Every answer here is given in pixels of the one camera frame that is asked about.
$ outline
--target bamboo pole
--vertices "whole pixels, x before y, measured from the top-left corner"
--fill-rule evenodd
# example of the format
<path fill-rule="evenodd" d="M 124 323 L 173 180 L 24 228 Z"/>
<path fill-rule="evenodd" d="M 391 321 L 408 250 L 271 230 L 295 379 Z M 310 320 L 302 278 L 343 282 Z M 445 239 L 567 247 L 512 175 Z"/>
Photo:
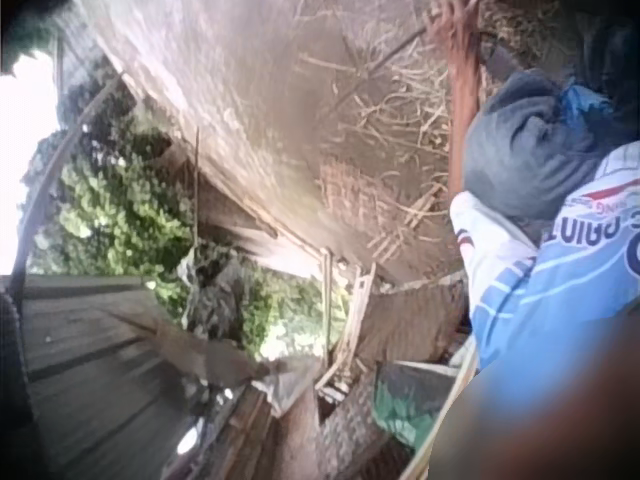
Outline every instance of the bamboo pole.
<path fill-rule="evenodd" d="M 193 169 L 193 264 L 196 265 L 198 259 L 198 223 L 199 223 L 199 178 L 200 178 L 200 166 L 198 163 L 198 154 L 200 150 L 200 127 L 196 129 L 196 153 L 194 158 Z"/>
<path fill-rule="evenodd" d="M 322 322 L 324 331 L 324 368 L 329 367 L 331 359 L 331 285 L 333 270 L 333 254 L 328 249 L 322 251 Z"/>

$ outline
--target sky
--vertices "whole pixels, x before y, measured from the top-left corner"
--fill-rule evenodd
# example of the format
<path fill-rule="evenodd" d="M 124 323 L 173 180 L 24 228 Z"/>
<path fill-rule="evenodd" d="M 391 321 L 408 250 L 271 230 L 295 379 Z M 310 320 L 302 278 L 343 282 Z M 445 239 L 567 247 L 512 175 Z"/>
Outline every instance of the sky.
<path fill-rule="evenodd" d="M 18 205 L 27 192 L 20 179 L 38 141 L 58 129 L 51 58 L 22 56 L 14 72 L 0 76 L 0 275 L 11 272 L 18 247 Z"/>

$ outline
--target hand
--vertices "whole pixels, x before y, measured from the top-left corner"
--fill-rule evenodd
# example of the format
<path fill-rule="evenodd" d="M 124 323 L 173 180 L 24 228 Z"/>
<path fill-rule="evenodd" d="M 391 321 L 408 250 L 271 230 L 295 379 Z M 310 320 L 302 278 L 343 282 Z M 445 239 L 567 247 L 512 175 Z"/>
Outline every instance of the hand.
<path fill-rule="evenodd" d="M 468 81 L 478 74 L 479 0 L 433 0 L 439 12 L 427 16 L 427 36 L 446 53 L 449 74 L 454 82 Z"/>

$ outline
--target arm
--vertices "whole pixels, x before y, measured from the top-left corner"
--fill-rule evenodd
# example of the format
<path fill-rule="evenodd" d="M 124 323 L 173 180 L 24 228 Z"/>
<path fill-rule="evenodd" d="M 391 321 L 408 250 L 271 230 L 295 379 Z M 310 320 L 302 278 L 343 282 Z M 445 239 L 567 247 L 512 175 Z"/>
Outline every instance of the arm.
<path fill-rule="evenodd" d="M 441 0 L 439 17 L 427 20 L 427 32 L 445 50 L 452 95 L 449 145 L 449 202 L 464 189 L 464 140 L 479 110 L 480 62 L 478 0 Z"/>

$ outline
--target white sleeve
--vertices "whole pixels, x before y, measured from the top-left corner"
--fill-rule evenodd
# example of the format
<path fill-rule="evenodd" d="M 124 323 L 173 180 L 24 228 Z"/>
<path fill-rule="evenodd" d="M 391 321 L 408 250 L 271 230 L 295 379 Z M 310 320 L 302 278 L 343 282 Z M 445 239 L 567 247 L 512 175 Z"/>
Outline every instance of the white sleeve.
<path fill-rule="evenodd" d="M 527 236 L 502 215 L 490 210 L 469 192 L 451 202 L 451 222 L 469 277 L 470 314 L 498 275 L 512 269 L 523 276 L 533 264 L 537 249 Z M 511 285 L 501 285 L 506 289 Z"/>

